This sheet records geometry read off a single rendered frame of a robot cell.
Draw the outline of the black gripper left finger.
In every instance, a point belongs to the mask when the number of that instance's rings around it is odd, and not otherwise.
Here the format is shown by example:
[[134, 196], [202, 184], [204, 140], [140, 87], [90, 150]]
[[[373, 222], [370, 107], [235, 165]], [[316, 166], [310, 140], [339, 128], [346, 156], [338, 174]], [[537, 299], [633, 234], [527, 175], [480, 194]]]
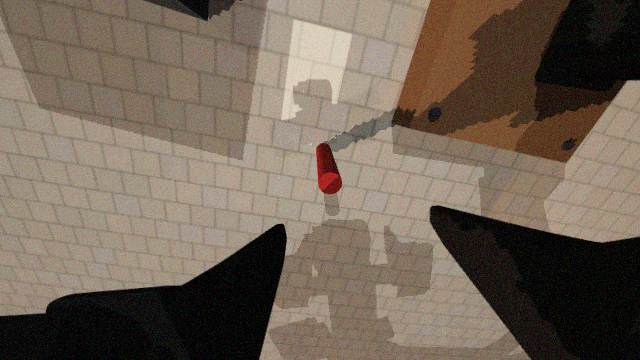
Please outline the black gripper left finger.
[[164, 345], [176, 360], [259, 360], [286, 250], [284, 224], [182, 286], [73, 293], [68, 311], [80, 349]]

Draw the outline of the red peg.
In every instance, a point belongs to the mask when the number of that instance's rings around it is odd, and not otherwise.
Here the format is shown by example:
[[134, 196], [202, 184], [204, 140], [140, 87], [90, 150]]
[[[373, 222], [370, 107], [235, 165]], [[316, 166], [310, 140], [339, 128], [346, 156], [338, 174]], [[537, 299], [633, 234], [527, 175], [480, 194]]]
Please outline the red peg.
[[331, 148], [326, 143], [321, 143], [316, 148], [318, 185], [325, 194], [337, 193], [342, 187], [336, 162]]

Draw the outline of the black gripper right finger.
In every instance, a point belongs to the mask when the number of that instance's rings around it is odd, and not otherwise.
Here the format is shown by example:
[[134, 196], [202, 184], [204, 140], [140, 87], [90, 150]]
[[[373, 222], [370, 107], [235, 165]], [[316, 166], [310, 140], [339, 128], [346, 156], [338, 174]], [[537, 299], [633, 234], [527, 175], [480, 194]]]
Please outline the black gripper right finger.
[[633, 360], [640, 236], [594, 242], [443, 206], [429, 221], [531, 360]]

